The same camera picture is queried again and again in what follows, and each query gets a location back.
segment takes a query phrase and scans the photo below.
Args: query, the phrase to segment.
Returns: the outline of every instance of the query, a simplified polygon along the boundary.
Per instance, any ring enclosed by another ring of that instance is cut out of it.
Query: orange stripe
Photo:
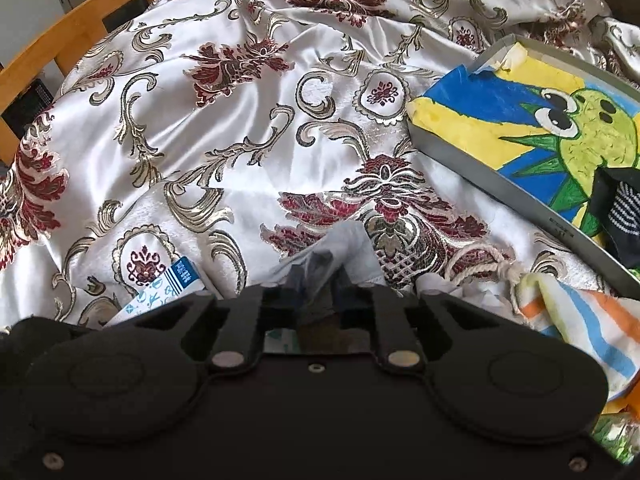
[[[530,301],[520,309],[520,311],[529,319],[536,317],[545,310],[545,302],[542,300],[542,296],[538,296],[535,300]]]
[[[597,290],[584,290],[584,292],[593,296],[601,309],[609,314],[610,318],[616,322],[616,325],[622,332],[636,343],[640,343],[640,321],[620,305],[615,298],[598,292]]]

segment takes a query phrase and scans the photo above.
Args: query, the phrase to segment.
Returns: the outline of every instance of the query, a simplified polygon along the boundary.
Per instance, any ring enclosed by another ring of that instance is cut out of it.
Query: striped towel
[[[640,301],[613,298],[560,283],[551,274],[525,274],[516,298],[532,327],[596,359],[609,381],[609,400],[623,395],[640,370]]]

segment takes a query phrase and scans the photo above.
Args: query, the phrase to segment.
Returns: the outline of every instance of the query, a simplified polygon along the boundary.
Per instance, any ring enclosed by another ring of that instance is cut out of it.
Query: white satin fabric
[[[480,239],[602,279],[410,145],[404,104],[508,32],[640,79],[602,0],[157,0],[93,47],[0,180],[0,327],[93,328],[180,256],[225,296],[342,219],[396,288]],[[456,269],[489,257],[470,253]]]

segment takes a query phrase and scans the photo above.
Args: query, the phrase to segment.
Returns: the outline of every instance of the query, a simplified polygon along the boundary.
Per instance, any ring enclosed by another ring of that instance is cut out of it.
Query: bed
[[[0,109],[50,60],[66,76],[20,142],[0,122],[0,328],[33,314],[99,328],[180,256],[233,297],[343,219],[398,289],[481,240],[609,291],[416,152],[404,111],[512,32],[637,85],[640,29],[603,0],[149,0],[106,34],[126,1],[85,2],[0,73]]]

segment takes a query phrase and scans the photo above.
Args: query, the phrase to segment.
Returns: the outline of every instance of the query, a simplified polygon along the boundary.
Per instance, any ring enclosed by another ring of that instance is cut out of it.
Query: wooden headboard
[[[36,38],[0,72],[0,113],[51,61],[67,75],[95,43],[107,35],[102,19],[130,0],[87,0]],[[18,139],[0,118],[0,160],[14,160]]]

